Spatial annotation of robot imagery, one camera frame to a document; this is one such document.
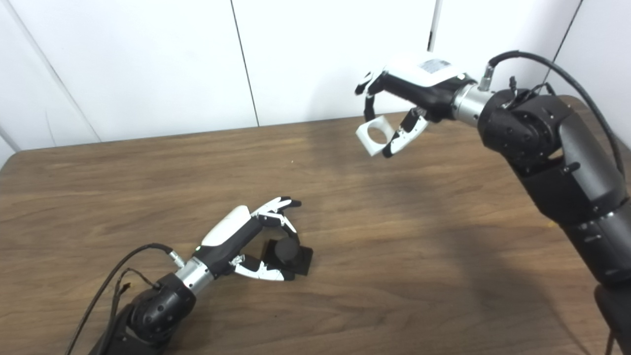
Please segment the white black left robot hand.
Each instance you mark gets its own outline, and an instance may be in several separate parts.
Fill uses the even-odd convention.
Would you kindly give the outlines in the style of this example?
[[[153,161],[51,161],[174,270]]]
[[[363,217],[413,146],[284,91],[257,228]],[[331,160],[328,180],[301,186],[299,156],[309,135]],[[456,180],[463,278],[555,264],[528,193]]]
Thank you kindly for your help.
[[[293,272],[281,270],[243,254],[242,249],[264,227],[280,227],[287,236],[297,240],[298,232],[284,215],[284,211],[301,205],[299,200],[290,196],[278,196],[252,212],[247,206],[239,205],[207,233],[192,258],[201,262],[205,271],[212,274],[214,279],[236,273],[257,280],[292,281],[295,278]]]

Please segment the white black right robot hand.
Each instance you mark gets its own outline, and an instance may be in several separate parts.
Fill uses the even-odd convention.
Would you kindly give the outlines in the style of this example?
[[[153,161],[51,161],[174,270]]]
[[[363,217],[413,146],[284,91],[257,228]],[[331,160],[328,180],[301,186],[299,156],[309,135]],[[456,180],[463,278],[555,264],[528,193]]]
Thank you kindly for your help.
[[[355,134],[370,156],[390,158],[421,135],[430,122],[453,118],[456,96],[477,81],[446,59],[426,52],[392,59],[380,70],[367,72],[354,94],[364,96],[364,119]],[[376,95],[392,94],[412,103],[397,129],[374,109]]]

